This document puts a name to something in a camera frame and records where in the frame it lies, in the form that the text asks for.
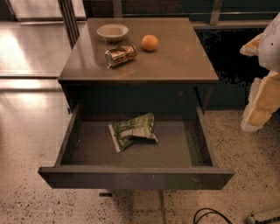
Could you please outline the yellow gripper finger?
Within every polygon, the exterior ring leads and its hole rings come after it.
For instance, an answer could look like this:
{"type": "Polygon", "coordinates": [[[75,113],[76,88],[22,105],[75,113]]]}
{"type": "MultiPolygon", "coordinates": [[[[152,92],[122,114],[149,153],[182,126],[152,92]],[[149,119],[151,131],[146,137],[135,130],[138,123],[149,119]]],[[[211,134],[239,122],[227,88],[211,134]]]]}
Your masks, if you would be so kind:
{"type": "Polygon", "coordinates": [[[280,73],[270,71],[262,79],[255,78],[249,92],[248,105],[245,107],[241,129],[256,132],[280,108],[280,73]]]}
{"type": "Polygon", "coordinates": [[[259,52],[259,44],[261,40],[262,34],[256,35],[252,38],[247,44],[243,45],[240,49],[240,54],[246,56],[257,56],[259,52]]]}

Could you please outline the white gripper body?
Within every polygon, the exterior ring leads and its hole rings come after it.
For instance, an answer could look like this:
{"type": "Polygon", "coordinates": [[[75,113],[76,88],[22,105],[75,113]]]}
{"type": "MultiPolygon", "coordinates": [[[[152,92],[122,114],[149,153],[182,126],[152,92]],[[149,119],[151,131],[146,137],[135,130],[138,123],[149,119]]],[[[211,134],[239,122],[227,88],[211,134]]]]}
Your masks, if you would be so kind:
{"type": "Polygon", "coordinates": [[[262,33],[258,60],[261,67],[270,71],[280,71],[280,12],[262,33]]]}

